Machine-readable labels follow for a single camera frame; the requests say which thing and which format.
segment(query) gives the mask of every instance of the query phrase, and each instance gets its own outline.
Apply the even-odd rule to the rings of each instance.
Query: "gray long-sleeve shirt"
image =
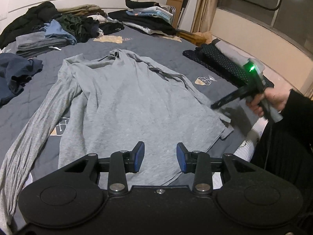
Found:
[[[207,151],[227,134],[221,114],[181,74],[127,50],[101,61],[77,55],[63,61],[58,80],[7,152],[0,169],[0,228],[8,224],[17,196],[47,137],[71,104],[71,119],[60,143],[59,167],[87,153],[109,157],[144,141],[140,172],[133,184],[169,184],[180,174],[176,144]],[[107,175],[99,186],[106,188]]]

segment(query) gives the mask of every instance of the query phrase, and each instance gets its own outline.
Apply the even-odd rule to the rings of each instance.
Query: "green light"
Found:
[[[255,66],[253,65],[251,68],[250,68],[250,71],[254,70],[255,69]]]

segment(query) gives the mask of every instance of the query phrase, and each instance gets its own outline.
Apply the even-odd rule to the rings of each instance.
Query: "blue clothing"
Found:
[[[45,23],[45,26],[42,27],[40,31],[46,32],[44,35],[46,38],[57,37],[66,39],[71,45],[75,45],[77,43],[76,38],[70,33],[66,32],[60,23],[54,19],[51,21],[51,23]]]
[[[163,13],[162,11],[142,12],[142,11],[126,11],[127,15],[139,16],[139,17],[159,17],[164,19],[167,23],[171,21],[171,17]]]
[[[24,90],[24,86],[42,70],[42,61],[12,53],[0,54],[0,108]]]

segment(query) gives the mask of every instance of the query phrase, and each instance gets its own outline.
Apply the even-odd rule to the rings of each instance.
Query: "hand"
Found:
[[[277,109],[278,111],[282,111],[286,106],[289,94],[290,90],[281,91],[275,88],[267,88],[265,89],[263,94],[256,95],[252,102],[246,102],[246,104],[250,108],[250,110],[253,111],[254,114],[258,115],[259,117],[263,117],[264,111],[258,105],[261,100],[266,98],[275,109]]]

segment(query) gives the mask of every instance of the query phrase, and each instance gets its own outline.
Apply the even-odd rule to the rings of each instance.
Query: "black pants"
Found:
[[[268,146],[266,170],[291,182],[301,191],[304,204],[295,223],[308,234],[313,234],[313,153],[310,145],[282,120],[272,125],[271,135],[270,126],[266,126],[251,163],[264,168]]]

